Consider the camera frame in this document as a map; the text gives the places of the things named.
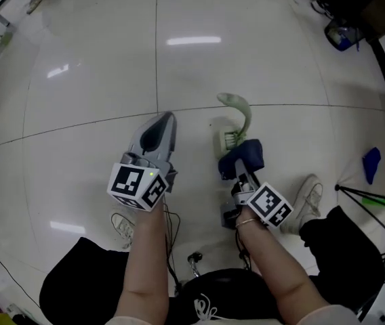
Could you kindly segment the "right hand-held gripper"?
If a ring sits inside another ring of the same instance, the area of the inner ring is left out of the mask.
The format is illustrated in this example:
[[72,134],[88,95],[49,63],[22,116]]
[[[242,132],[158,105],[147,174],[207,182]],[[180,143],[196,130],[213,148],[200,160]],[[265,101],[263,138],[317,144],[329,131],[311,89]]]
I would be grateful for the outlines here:
[[222,227],[235,229],[242,208],[248,206],[265,225],[277,229],[293,213],[293,207],[268,182],[259,184],[247,172],[242,159],[235,161],[235,184],[232,200],[220,206]]

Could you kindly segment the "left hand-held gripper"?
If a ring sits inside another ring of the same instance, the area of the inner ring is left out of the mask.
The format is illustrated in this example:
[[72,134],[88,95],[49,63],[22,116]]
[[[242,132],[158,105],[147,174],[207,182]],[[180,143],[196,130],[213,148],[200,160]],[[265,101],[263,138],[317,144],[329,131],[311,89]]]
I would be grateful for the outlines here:
[[178,174],[169,161],[176,131],[172,112],[155,116],[137,129],[129,152],[113,165],[107,194],[125,207],[151,212],[171,192]]

